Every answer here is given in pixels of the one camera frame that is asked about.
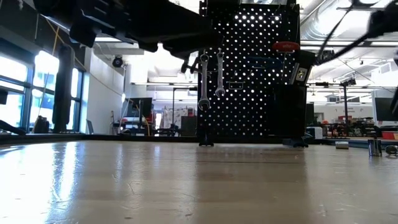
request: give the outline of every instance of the glass window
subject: glass window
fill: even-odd
[[[27,78],[27,67],[14,60],[0,57],[0,75],[25,82]]]
[[[75,106],[76,102],[72,100],[70,103],[70,114],[69,114],[69,124],[67,124],[67,129],[68,130],[73,130],[73,125],[74,125],[74,117],[75,117]]]
[[[9,83],[9,82],[5,82],[5,81],[0,81],[0,86],[12,88],[12,89],[19,90],[19,91],[24,91],[25,90],[25,87],[23,87],[23,86],[16,85],[16,84],[13,84],[13,83]]]
[[[77,88],[79,82],[79,71],[77,69],[73,69],[72,72],[72,89],[70,90],[70,94],[72,97],[77,98]]]
[[[35,58],[35,76],[33,85],[46,87],[49,90],[55,90],[55,82],[60,61],[58,58],[40,51]]]
[[[40,110],[40,115],[44,118],[47,118],[47,121],[49,121],[50,128],[54,128],[54,124],[52,123],[54,96],[46,93],[43,97],[42,107],[40,108],[42,94],[43,94],[43,92],[41,92],[39,90],[32,90],[32,107],[30,108],[29,126],[30,127],[34,126],[36,119],[39,115],[39,110]],[[73,130],[75,107],[76,107],[76,102],[74,100],[72,100],[71,104],[70,104],[69,124],[67,124],[68,130]]]
[[[47,118],[50,123],[50,128],[54,128],[52,123],[52,111],[54,107],[54,96],[46,93],[43,97],[43,92],[39,90],[32,90],[32,106],[30,107],[29,126],[33,127],[39,115]]]
[[[9,123],[11,126],[20,127],[23,102],[24,95],[9,92],[7,104],[0,105],[0,119]]]

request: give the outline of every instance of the black cable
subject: black cable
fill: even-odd
[[[362,37],[360,37],[359,39],[355,40],[354,42],[352,42],[351,44],[347,45],[343,50],[340,50],[339,52],[337,52],[333,57],[330,58],[326,58],[322,61],[319,62],[318,65],[321,65],[323,63],[326,62],[330,62],[331,60],[334,60],[342,55],[344,55],[345,53],[349,52],[350,50],[352,50],[354,47],[358,46],[360,43],[364,42],[366,39],[369,38],[369,36],[371,35],[370,32],[367,32],[366,34],[364,34]]]
[[[335,33],[335,30],[337,29],[337,27],[341,24],[341,22],[343,21],[343,19],[347,16],[347,14],[349,12],[351,12],[351,10],[353,10],[354,8],[354,4],[352,3],[350,5],[350,7],[348,8],[348,10],[346,11],[346,13],[343,15],[343,17],[340,19],[340,21],[338,21],[338,23],[334,26],[334,28],[330,31],[330,33],[328,34],[328,36],[326,37],[325,41],[323,42],[321,49],[319,49],[318,52],[318,58],[317,61],[320,62],[319,64],[325,63],[322,61],[322,55],[323,55],[323,50],[326,47],[326,44],[328,43],[328,41],[331,39],[332,35]]]

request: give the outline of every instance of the black column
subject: black column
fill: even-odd
[[[72,96],[72,71],[75,64],[75,51],[69,46],[62,44],[59,50],[58,59],[60,66],[57,73],[57,82],[55,83],[54,108],[52,122],[54,124],[54,133],[60,133],[67,130],[70,115],[70,103]]]
[[[343,85],[344,90],[344,111],[345,111],[345,125],[346,125],[346,135],[348,137],[348,106],[347,106],[347,85]]]

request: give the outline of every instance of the chair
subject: chair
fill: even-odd
[[[87,121],[88,134],[94,134],[93,123],[90,120],[86,121]]]

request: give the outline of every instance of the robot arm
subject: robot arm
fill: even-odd
[[[222,41],[209,20],[168,0],[34,0],[34,5],[88,47],[103,33],[150,52],[161,42],[173,56],[186,60],[190,53]]]

